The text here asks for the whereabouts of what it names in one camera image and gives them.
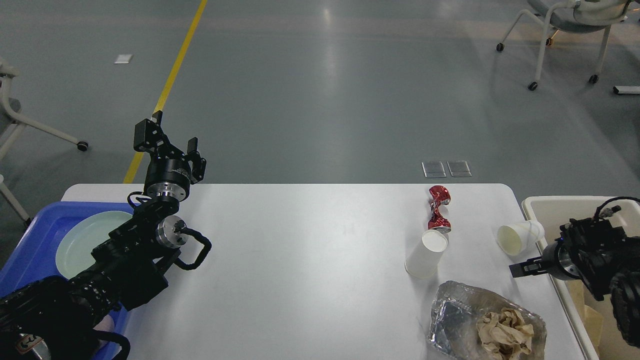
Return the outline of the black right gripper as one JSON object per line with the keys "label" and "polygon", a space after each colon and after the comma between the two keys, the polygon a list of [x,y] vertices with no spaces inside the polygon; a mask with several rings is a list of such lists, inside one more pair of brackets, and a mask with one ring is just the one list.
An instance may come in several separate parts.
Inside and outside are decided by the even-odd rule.
{"label": "black right gripper", "polygon": [[509,265],[512,278],[549,274],[562,281],[582,280],[578,267],[569,252],[560,243],[552,243],[542,251],[542,256]]}

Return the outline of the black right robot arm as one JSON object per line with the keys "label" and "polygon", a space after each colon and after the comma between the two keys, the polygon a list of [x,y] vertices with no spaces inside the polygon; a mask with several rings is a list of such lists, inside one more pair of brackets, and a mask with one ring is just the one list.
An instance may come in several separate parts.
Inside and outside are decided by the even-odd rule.
{"label": "black right robot arm", "polygon": [[610,296],[612,313],[622,339],[639,346],[639,237],[630,236],[610,218],[622,210],[620,201],[639,202],[633,196],[604,200],[587,218],[570,218],[540,256],[510,265],[514,278],[549,275],[557,280],[579,280],[596,301]]}

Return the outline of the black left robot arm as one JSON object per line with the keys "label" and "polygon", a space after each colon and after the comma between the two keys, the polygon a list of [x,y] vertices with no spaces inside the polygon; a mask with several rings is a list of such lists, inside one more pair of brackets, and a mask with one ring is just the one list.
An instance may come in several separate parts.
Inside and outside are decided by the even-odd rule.
{"label": "black left robot arm", "polygon": [[115,359],[125,360],[130,340],[98,330],[99,323],[167,289],[172,265],[192,271],[210,253],[210,240],[178,217],[180,202],[204,178],[206,159],[196,137],[185,152],[172,145],[162,116],[157,110],[135,126],[134,150],[150,155],[144,187],[126,198],[131,219],[91,251],[94,264],[70,279],[46,276],[2,297],[3,360],[89,360],[101,342],[117,344]]}

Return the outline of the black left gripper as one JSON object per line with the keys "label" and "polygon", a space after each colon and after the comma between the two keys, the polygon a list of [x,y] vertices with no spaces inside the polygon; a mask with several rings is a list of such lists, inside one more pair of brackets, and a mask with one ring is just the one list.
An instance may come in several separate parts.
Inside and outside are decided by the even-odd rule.
{"label": "black left gripper", "polygon": [[186,155],[171,155],[169,137],[162,130],[163,111],[155,111],[135,125],[133,150],[151,155],[144,182],[144,195],[153,198],[167,196],[182,202],[190,195],[190,187],[201,182],[207,160],[198,151],[198,138],[187,142]]}

